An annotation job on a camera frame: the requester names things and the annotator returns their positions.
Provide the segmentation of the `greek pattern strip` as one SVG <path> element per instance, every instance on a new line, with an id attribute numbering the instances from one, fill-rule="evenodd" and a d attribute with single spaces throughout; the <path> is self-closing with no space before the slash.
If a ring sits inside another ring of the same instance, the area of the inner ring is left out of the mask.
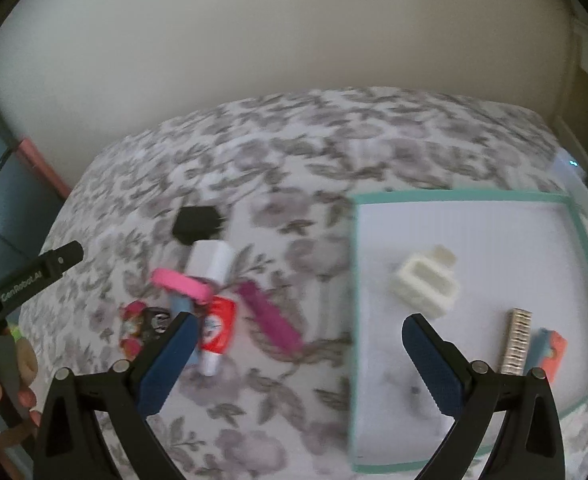
<path id="1" fill-rule="evenodd" d="M 531 338 L 531 317 L 526 310 L 510 311 L 501 374 L 520 376 L 524 373 Z"/>

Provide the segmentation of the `salmon blue gravity toy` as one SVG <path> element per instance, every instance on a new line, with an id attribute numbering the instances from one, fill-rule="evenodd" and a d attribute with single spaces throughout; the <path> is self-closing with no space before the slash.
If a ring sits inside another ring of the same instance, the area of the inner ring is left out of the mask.
<path id="1" fill-rule="evenodd" d="M 530 341 L 525 371 L 529 372 L 539 367 L 552 384 L 563 362 L 567 347 L 568 341 L 560 333 L 540 328 Z"/>

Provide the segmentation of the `blue salmon folding knife toy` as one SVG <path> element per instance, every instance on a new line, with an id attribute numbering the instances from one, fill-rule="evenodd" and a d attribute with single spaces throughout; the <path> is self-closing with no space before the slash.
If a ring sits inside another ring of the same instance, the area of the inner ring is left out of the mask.
<path id="1" fill-rule="evenodd" d="M 195 307 L 193 300 L 188 296 L 178 294 L 178 292 L 169 292 L 169 307 L 172 316 L 179 313 L 187 312 L 195 315 Z M 197 349 L 194 349 L 190 359 L 187 360 L 187 366 L 196 366 L 198 363 Z"/>

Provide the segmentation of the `pink hat puppy figurine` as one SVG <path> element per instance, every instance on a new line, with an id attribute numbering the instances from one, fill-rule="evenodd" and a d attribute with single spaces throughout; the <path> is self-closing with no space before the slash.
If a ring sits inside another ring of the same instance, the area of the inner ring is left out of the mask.
<path id="1" fill-rule="evenodd" d="M 119 348 L 129 361 L 132 361 L 140 353 L 142 342 L 142 330 L 144 310 L 146 304 L 136 300 L 119 309 L 120 325 Z"/>

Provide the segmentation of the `black toy car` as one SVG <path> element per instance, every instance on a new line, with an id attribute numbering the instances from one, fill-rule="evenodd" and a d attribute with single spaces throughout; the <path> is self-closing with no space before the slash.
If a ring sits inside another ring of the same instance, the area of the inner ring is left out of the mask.
<path id="1" fill-rule="evenodd" d="M 140 339 L 143 346 L 163 335 L 172 321 L 171 313 L 163 308 L 147 307 L 142 311 Z"/>

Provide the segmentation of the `pink watch band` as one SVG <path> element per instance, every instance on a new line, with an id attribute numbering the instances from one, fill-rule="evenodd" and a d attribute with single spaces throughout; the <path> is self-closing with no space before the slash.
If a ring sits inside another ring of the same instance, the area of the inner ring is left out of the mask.
<path id="1" fill-rule="evenodd" d="M 213 291 L 205 282 L 183 275 L 178 271 L 158 268 L 151 274 L 153 285 L 187 296 L 197 304 L 208 304 L 213 298 Z"/>

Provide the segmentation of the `white plastic clip box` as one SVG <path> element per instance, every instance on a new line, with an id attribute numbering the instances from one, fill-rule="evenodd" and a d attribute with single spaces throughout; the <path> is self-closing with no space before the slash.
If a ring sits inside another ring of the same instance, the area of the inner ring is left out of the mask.
<path id="1" fill-rule="evenodd" d="M 456 255 L 442 245 L 428 252 L 413 252 L 393 274 L 390 290 L 426 318 L 443 318 L 461 292 L 454 272 L 457 261 Z"/>

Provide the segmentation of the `red white toothpaste tube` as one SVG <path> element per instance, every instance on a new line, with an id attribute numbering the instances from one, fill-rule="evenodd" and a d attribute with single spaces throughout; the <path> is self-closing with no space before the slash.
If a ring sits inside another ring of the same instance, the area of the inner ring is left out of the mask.
<path id="1" fill-rule="evenodd" d="M 236 303 L 229 298 L 215 296 L 203 318 L 198 347 L 198 369 L 205 377 L 213 377 L 233 336 Z"/>

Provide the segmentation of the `black power adapter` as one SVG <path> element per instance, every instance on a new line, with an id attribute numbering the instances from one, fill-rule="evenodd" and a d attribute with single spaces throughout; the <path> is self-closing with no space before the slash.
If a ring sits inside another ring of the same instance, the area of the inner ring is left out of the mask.
<path id="1" fill-rule="evenodd" d="M 175 217 L 171 234 L 178 242 L 191 246 L 198 240 L 211 240 L 223 226 L 223 218 L 216 207 L 181 207 Z"/>

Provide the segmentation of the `white power adapter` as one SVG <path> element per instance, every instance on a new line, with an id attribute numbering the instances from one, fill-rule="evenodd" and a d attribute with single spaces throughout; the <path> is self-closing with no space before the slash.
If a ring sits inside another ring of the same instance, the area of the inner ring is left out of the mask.
<path id="1" fill-rule="evenodd" d="M 222 286 L 227 283 L 234 257 L 233 247 L 224 240 L 197 240 L 187 259 L 185 274 Z"/>

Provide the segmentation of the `purple pen case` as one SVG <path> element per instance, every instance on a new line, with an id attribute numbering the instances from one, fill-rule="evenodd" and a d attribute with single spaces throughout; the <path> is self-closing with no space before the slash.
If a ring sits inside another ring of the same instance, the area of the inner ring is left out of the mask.
<path id="1" fill-rule="evenodd" d="M 295 354 L 301 351 L 303 340 L 300 333 L 281 315 L 280 310 L 270 301 L 256 282 L 239 283 L 236 291 L 245 302 L 246 307 L 253 313 L 255 322 L 271 344 L 286 354 Z"/>

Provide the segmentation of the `teal rimmed white tray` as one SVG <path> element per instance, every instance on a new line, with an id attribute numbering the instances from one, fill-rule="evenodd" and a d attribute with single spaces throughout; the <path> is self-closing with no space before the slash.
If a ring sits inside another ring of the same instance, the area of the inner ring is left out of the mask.
<path id="1" fill-rule="evenodd" d="M 461 292 L 434 324 L 470 360 L 502 361 L 508 316 L 560 333 L 552 390 L 560 417 L 588 402 L 588 228 L 565 194 L 413 190 L 358 195 L 351 235 L 353 351 L 349 455 L 360 474 L 422 468 L 437 422 L 410 400 L 416 369 L 401 341 L 411 313 L 390 288 L 402 263 L 443 246 Z"/>

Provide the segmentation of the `floral grey white blanket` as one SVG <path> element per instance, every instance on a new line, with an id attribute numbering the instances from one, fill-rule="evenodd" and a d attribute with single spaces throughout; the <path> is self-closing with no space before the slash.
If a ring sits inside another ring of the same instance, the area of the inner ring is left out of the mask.
<path id="1" fill-rule="evenodd" d="M 179 116 L 105 150 L 46 247 L 84 260 L 22 309 L 45 396 L 55 370 L 107 370 L 120 311 L 162 304 L 153 270 L 180 270 L 184 206 L 214 206 L 252 278 L 303 336 L 285 356 L 242 315 L 218 374 L 188 368 L 151 426 L 190 479 L 349 479 L 348 235 L 353 195 L 406 188 L 558 192 L 556 139 L 525 108 L 388 88 L 275 94 Z"/>

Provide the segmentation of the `white power strip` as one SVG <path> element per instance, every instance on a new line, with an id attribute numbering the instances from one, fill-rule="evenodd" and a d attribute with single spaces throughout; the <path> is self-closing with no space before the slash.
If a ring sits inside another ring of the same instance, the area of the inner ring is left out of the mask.
<path id="1" fill-rule="evenodd" d="M 583 181 L 586 177 L 586 170 L 584 170 L 572 156 L 564 148 L 559 148 L 556 151 L 551 172 L 558 174 L 564 178 L 568 176 L 576 177 L 579 181 Z"/>

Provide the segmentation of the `pink board by wall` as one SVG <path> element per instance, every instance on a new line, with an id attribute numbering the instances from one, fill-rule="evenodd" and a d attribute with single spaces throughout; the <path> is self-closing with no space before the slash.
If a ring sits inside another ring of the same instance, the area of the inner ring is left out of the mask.
<path id="1" fill-rule="evenodd" d="M 44 159 L 38 148 L 29 138 L 24 138 L 18 144 L 18 151 L 33 170 L 44 178 L 55 189 L 55 192 L 66 200 L 70 196 L 70 187 L 62 180 L 56 171 Z"/>

